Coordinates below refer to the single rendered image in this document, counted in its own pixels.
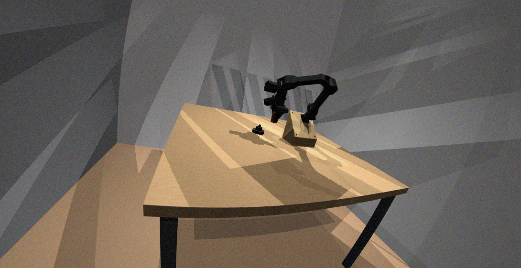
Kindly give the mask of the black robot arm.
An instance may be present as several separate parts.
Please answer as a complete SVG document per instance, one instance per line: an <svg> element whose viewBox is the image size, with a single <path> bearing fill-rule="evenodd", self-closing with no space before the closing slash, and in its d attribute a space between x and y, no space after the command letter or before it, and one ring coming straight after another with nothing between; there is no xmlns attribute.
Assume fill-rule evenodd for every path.
<svg viewBox="0 0 521 268"><path fill-rule="evenodd" d="M281 85L282 81L282 85ZM296 86L304 86L304 85L316 85L321 84L324 88L320 93L318 98L314 103L309 103L307 106L307 112L301 114L302 121L304 123L309 123L309 120L316 120L316 115L318 113L318 109L322 105L323 102L326 101L329 95L333 95L338 89L336 85L336 81L334 78L331 78L329 75L319 74L319 75L306 75L301 77L296 77L294 75L284 75L284 77L277 79L277 82L267 81L264 86L264 91L274 92L281 96L286 96L287 90L294 89ZM272 97L264 98L264 104L266 106L269 105L277 105L277 97L272 95Z"/></svg>

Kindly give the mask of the black round pedestal with shaft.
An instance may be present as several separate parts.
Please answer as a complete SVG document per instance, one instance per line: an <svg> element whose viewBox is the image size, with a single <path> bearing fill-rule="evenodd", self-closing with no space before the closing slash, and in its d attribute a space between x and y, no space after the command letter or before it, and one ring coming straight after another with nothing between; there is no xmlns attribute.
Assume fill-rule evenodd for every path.
<svg viewBox="0 0 521 268"><path fill-rule="evenodd" d="M259 134L259 135L264 135L264 130L262 130L262 127L260 124L259 124L259 126L256 126L256 128L253 128L252 132L255 134Z"/></svg>

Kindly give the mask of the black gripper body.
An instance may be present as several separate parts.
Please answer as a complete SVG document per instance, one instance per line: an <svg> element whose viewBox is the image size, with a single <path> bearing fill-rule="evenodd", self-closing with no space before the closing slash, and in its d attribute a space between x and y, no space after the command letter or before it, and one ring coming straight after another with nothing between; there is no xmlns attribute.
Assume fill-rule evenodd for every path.
<svg viewBox="0 0 521 268"><path fill-rule="evenodd" d="M276 108L276 110L279 112L288 113L289 109L284 105L286 100L285 96L281 96L279 94L276 94L275 96L277 97L277 105L272 104L271 107Z"/></svg>

